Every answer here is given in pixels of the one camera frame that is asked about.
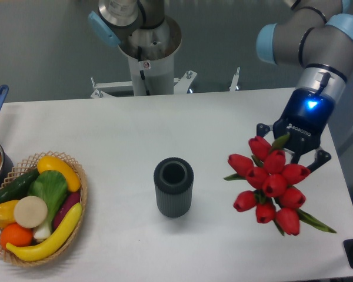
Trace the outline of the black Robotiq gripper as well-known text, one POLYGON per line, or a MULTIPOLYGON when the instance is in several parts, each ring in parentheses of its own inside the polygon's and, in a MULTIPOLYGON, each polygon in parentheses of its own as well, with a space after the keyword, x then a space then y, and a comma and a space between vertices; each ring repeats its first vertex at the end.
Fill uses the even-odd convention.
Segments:
MULTIPOLYGON (((327 95, 317 95, 306 89, 293 91, 281 117, 273 124, 258 123, 256 135, 265 137, 273 131, 274 138, 290 134, 285 148, 296 155, 304 155, 320 146, 321 135, 335 107, 335 101, 327 95)), ((331 160, 331 154, 317 149, 314 161, 307 166, 310 173, 331 160)))

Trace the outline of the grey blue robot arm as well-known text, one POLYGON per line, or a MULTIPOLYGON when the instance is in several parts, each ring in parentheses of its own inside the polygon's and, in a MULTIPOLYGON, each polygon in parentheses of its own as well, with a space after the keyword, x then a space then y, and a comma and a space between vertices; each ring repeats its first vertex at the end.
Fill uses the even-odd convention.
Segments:
MULTIPOLYGON (((258 124, 257 134, 289 135, 292 163, 315 152, 315 171, 331 156, 321 135, 353 71, 353 15, 349 1, 289 1, 294 13, 284 24, 264 26, 256 41, 260 60, 299 65, 303 73, 280 118, 258 124)), ((185 93, 187 78, 174 81, 174 56, 181 44, 179 25, 165 14, 164 1, 100 1, 88 15, 95 34, 128 58, 134 94, 185 93)))

